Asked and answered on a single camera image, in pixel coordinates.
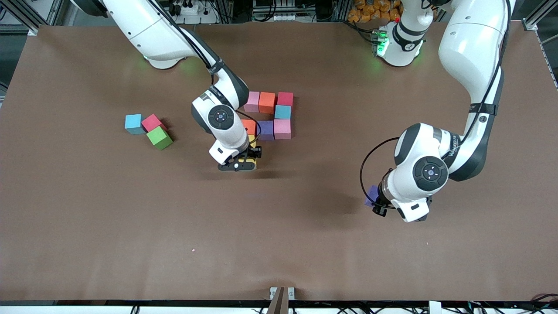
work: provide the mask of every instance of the green led light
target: green led light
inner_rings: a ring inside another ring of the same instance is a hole
[[[383,43],[378,45],[379,56],[383,56],[386,53],[387,46],[389,46],[389,38],[386,38]]]

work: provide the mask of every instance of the table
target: table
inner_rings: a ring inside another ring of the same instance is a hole
[[[528,300],[558,290],[556,89],[535,33],[512,25],[483,172],[449,182],[426,222],[363,205],[358,170],[416,122],[462,132],[469,96],[435,23],[392,68],[332,23],[199,26],[254,91],[294,92],[294,138],[253,173],[220,173],[190,115],[198,59],[150,67],[115,27],[42,27],[0,113],[0,299]],[[164,151],[123,129],[164,117]],[[393,145],[365,169],[393,167]]]

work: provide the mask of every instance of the floor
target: floor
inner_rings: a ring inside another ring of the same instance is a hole
[[[37,10],[42,15],[48,14],[49,4],[53,0],[34,0],[32,5],[36,6]],[[517,0],[516,9],[513,19],[519,20],[527,16],[541,0]],[[70,6],[68,14],[66,14],[65,24],[74,26],[114,26],[114,20],[104,17],[88,16],[82,11],[72,9]],[[14,23],[13,17],[6,15],[0,24]],[[558,34],[558,7],[554,8],[540,23],[538,23],[538,34],[543,42],[547,58],[552,67],[553,72],[558,74],[558,39],[553,40],[552,37]],[[25,45],[26,36],[0,36],[0,82],[9,85],[13,73],[16,69],[17,62],[20,58],[21,51]]]

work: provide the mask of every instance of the foam cube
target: foam cube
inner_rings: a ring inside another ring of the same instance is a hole
[[[256,122],[254,120],[241,120],[248,135],[256,135]]]
[[[157,118],[155,114],[152,114],[147,118],[145,118],[141,122],[141,125],[145,128],[147,132],[153,131],[158,126],[160,126],[163,130],[167,131],[167,128],[165,127],[165,125],[163,125],[163,122],[161,122],[161,120],[159,120],[159,118]]]
[[[260,141],[272,141],[273,137],[273,121],[258,121],[261,130],[258,139]]]
[[[291,106],[283,106],[278,104],[275,106],[275,119],[290,119]]]
[[[140,113],[136,115],[126,115],[124,119],[124,129],[130,134],[145,134],[145,130],[141,126],[141,121],[143,117]]]
[[[276,140],[291,139],[291,120],[273,120],[273,134]]]
[[[254,135],[248,135],[248,140],[249,140],[250,142],[253,141],[252,143],[250,143],[250,146],[251,146],[252,148],[256,148],[256,143],[257,143],[257,142],[254,141],[255,139],[256,139],[256,137],[255,137]],[[256,168],[256,166],[257,166],[256,160],[257,160],[256,158],[248,158],[248,159],[246,160],[246,162],[247,162],[247,163],[254,163],[254,168]],[[242,162],[244,162],[244,158],[239,158],[238,161],[242,163]]]
[[[292,100],[294,97],[295,95],[293,93],[279,92],[277,95],[277,104],[292,107]]]
[[[259,92],[250,92],[248,94],[248,102],[244,105],[244,111],[246,112],[259,112]]]
[[[153,144],[153,146],[157,147],[159,150],[165,149],[167,146],[172,144],[172,140],[170,136],[163,130],[161,126],[156,127],[155,129],[149,131],[147,133],[147,137]]]
[[[258,110],[261,113],[272,115],[275,112],[275,94],[261,92],[259,94]]]
[[[373,185],[373,186],[370,187],[370,189],[368,190],[368,197],[371,198],[374,201],[376,201],[378,199],[378,187],[376,185]],[[365,197],[364,204],[368,207],[374,208],[374,205],[368,199],[368,197]]]

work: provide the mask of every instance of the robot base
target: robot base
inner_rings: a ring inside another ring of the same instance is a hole
[[[383,45],[374,46],[375,53],[384,59],[389,65],[393,66],[406,66],[411,64],[413,60],[419,55],[420,47],[423,41],[410,51],[403,51],[403,49],[393,39],[393,28],[397,25],[395,22],[390,22],[385,26],[379,28],[380,31],[385,31],[388,36],[388,42]]]

